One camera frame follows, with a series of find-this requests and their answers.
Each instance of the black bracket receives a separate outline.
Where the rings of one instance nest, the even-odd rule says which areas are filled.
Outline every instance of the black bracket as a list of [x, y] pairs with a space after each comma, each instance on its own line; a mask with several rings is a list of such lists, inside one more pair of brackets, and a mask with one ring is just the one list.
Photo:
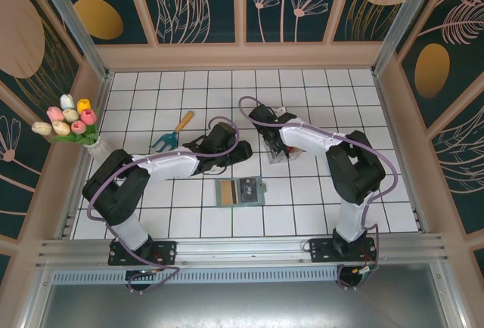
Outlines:
[[[133, 258], [120, 243], [113, 241], [110, 245], [109, 266], [144, 265], [139, 260]], [[148, 261], [156, 259], [160, 265], [174, 265], [176, 257], [175, 241], [155, 241], [151, 247], [150, 258]]]
[[342, 261], [365, 261], [365, 254], [373, 260], [377, 258], [375, 242], [371, 237], [365, 237], [361, 241], [359, 249], [354, 249], [342, 257], [334, 248], [334, 239], [310, 239], [309, 253], [312, 262], [342, 262]]

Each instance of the flower pot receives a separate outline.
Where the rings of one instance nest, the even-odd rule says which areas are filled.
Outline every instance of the flower pot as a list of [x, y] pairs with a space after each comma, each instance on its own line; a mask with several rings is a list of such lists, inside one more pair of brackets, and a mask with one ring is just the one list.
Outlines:
[[98, 140], [91, 145], [84, 145], [98, 165], [104, 163], [108, 156], [114, 151], [104, 139], [99, 136]]

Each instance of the purple cable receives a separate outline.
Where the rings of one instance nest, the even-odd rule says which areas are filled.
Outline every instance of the purple cable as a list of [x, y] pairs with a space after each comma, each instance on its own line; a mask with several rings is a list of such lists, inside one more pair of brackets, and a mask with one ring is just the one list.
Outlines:
[[[364, 149], [372, 154], [374, 154], [375, 156], [377, 156], [378, 158], [380, 158], [381, 160], [383, 160], [390, 168], [390, 170], [392, 171], [392, 174], [393, 174], [393, 183], [392, 185], [385, 191], [383, 192], [380, 192], [380, 193], [377, 193], [375, 195], [373, 195], [372, 197], [370, 197], [370, 199], [367, 201], [366, 205], [365, 205], [365, 208], [363, 209], [363, 214], [361, 215], [361, 226], [363, 229], [369, 231], [369, 230], [373, 230], [374, 228], [376, 229], [376, 247], [377, 247], [377, 256], [375, 258], [375, 263], [378, 262], [378, 258], [380, 256], [380, 253], [379, 253], [379, 248], [380, 248], [380, 237], [379, 237], [379, 231], [378, 231], [378, 224], [374, 224], [370, 227], [366, 227], [365, 226], [365, 222], [366, 222], [366, 215], [368, 213], [368, 209], [370, 208], [370, 204], [375, 201], [376, 199], [382, 197], [382, 196], [385, 196], [387, 195], [388, 193], [390, 193], [392, 190], [395, 189], [397, 183], [398, 183], [398, 172], [396, 171], [396, 168], [395, 166], [388, 160], [388, 158], [386, 158], [383, 154], [379, 153], [378, 151], [376, 151], [375, 149], [369, 147], [368, 145], [365, 145], [365, 144], [362, 144], [358, 141], [352, 141], [351, 139], [348, 139], [348, 138], [345, 138], [345, 137], [341, 137], [339, 135], [336, 135], [334, 133], [330, 133], [330, 132], [326, 132], [325, 130], [321, 129], [321, 128], [318, 128], [316, 126], [313, 126], [313, 125], [310, 125], [310, 124], [306, 124], [305, 122], [302, 122], [302, 123], [298, 123], [298, 122], [287, 122], [285, 124], [274, 124], [274, 123], [268, 123], [268, 122], [259, 122], [257, 120], [254, 120], [252, 119], [250, 116], [247, 115], [247, 113], [244, 111], [244, 109], [242, 108], [242, 101], [244, 100], [252, 100], [252, 101], [255, 101], [257, 103], [257, 105], [261, 105], [262, 103], [260, 101], [258, 101], [255, 97], [252, 97], [252, 96], [243, 96], [239, 99], [239, 111], [240, 113], [242, 113], [242, 115], [247, 119], [249, 120], [250, 122], [252, 122], [252, 124], [256, 124], [256, 125], [260, 125], [260, 126], [266, 126], [266, 127], [269, 127], [269, 128], [274, 128], [274, 127], [277, 127], [277, 128], [281, 128], [282, 126], [284, 127], [290, 127], [290, 128], [303, 128], [303, 129], [308, 129], [308, 130], [312, 130], [314, 132], [317, 132], [319, 134], [323, 134], [324, 136], [326, 137], [330, 137], [330, 138], [334, 138], [334, 139], [337, 139], [338, 141], [345, 141], [346, 143], [349, 143], [349, 144], [352, 144], [352, 145], [355, 145], [357, 147], [360, 147], [361, 149]], [[343, 281], [340, 280], [340, 273], [341, 273], [341, 270], [343, 269], [343, 265], [340, 265], [340, 268], [338, 268], [338, 274], [337, 274], [337, 279], [338, 279], [338, 284], [340, 286], [344, 286], [343, 285]]]
[[[150, 162], [150, 161], [153, 161], [153, 160], [156, 160], [156, 159], [162, 159], [162, 158], [166, 158], [168, 156], [202, 156], [202, 157], [208, 157], [208, 158], [214, 158], [214, 157], [218, 157], [218, 156], [224, 156], [226, 154], [229, 154], [232, 150], [234, 150], [236, 147], [237, 147], [237, 144], [239, 142], [239, 138], [240, 138], [240, 135], [239, 135], [239, 129], [237, 128], [237, 126], [234, 124], [234, 122], [232, 122], [229, 118], [225, 118], [224, 116], [216, 116], [215, 118], [212, 118], [210, 121], [209, 121], [209, 129], [210, 129], [210, 126], [212, 125], [212, 122], [213, 120], [215, 119], [223, 119], [225, 120], [226, 122], [228, 122], [229, 124], [232, 125], [232, 127], [235, 129], [235, 143], [234, 145], [232, 145], [232, 147], [230, 147], [228, 150], [226, 150], [225, 152], [221, 152], [221, 153], [215, 153], [215, 154], [204, 154], [204, 153], [193, 153], [193, 152], [166, 152], [166, 153], [160, 153], [160, 154], [157, 154], [155, 156], [149, 156], [147, 158], [143, 158], [143, 159], [140, 159], [140, 160], [136, 160], [134, 162], [131, 162], [123, 167], [121, 167], [120, 169], [118, 169], [117, 171], [115, 171], [100, 187], [99, 189], [96, 191], [96, 193], [94, 193], [94, 196], [91, 198], [91, 201], [89, 202], [89, 205], [88, 205], [88, 209], [87, 209], [87, 215], [88, 215], [88, 218], [91, 219], [91, 220], [94, 220], [94, 221], [103, 221], [104, 224], [106, 225], [107, 229], [114, 235], [114, 237], [116, 238], [116, 240], [119, 241], [119, 243], [121, 244], [121, 246], [127, 251], [128, 254], [130, 254], [133, 258], [135, 258], [136, 260], [138, 260], [139, 262], [142, 262], [143, 264], [146, 264], [146, 265], [149, 265], [149, 266], [153, 266], [155, 268], [159, 268], [159, 269], [169, 269], [169, 270], [174, 270], [173, 273], [171, 273], [168, 277], [166, 277], [165, 279], [163, 279], [162, 281], [160, 281], [159, 283], [155, 284], [155, 285], [151, 285], [149, 286], [148, 288], [146, 288], [143, 292], [150, 292], [152, 290], [155, 290], [156, 288], [159, 288], [160, 286], [162, 286], [167, 280], [171, 279], [172, 277], [174, 277], [179, 271], [180, 271], [180, 268], [178, 266], [172, 266], [172, 265], [160, 265], [160, 264], [154, 264], [153, 262], [151, 261], [148, 261], [148, 260], [145, 260], [143, 258], [140, 258], [139, 256], [137, 256], [125, 243], [123, 240], [121, 240], [118, 236], [118, 234], [113, 230], [113, 228], [111, 228], [111, 226], [103, 219], [103, 218], [99, 218], [99, 217], [94, 217], [92, 215], [92, 207], [94, 205], [94, 203], [96, 202], [96, 199], [101, 195], [101, 193], [103, 193], [104, 189], [106, 189], [107, 185], [109, 183], [111, 183], [112, 181], [114, 181], [114, 179], [120, 175], [121, 173], [123, 173], [126, 169], [130, 169], [131, 167], [133, 166], [137, 166], [138, 164], [142, 164], [142, 163], [145, 163], [145, 162]], [[140, 277], [140, 276], [146, 276], [146, 275], [152, 275], [152, 274], [155, 274], [155, 273], [142, 273], [142, 274], [136, 274], [134, 275], [133, 277], [131, 277], [131, 279], [129, 279], [128, 281], [128, 288], [130, 288], [130, 290], [133, 292], [134, 289], [131, 287], [131, 282], [137, 278], [137, 277]]]

